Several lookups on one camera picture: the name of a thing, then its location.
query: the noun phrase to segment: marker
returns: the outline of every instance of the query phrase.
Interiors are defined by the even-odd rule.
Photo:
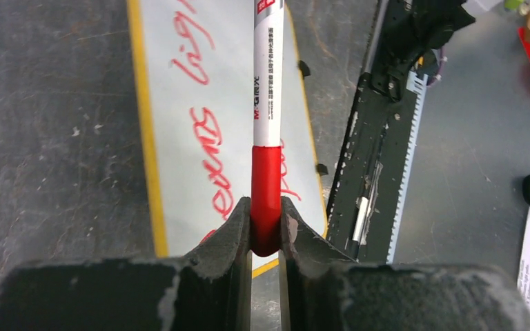
[[[279,250],[284,0],[255,0],[251,249]]]

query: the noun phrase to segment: red label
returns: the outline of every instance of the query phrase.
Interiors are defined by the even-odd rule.
[[[257,14],[260,14],[265,8],[270,7],[275,3],[275,0],[261,0],[257,4]]]

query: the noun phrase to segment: white strip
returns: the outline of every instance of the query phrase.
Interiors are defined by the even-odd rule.
[[[407,155],[405,156],[405,166],[403,168],[403,176],[399,188],[399,199],[397,200],[397,208],[395,209],[395,217],[393,220],[393,230],[391,231],[391,242],[389,243],[389,252],[387,253],[386,262],[388,264],[393,263],[393,257],[395,256],[395,247],[397,245],[397,238],[399,237],[399,229],[401,226],[401,215],[403,213],[405,196],[407,195],[407,185],[411,173],[411,162],[413,161],[413,153],[415,152],[415,143],[418,140],[418,130],[420,129],[420,119],[422,118],[427,81],[428,77],[426,75],[424,75],[423,79],[420,79],[414,72],[410,72],[409,78],[407,79],[407,89],[416,93],[418,97],[415,100],[415,112],[413,113],[413,119],[411,120]]]
[[[253,145],[281,142],[283,0],[255,0]]]

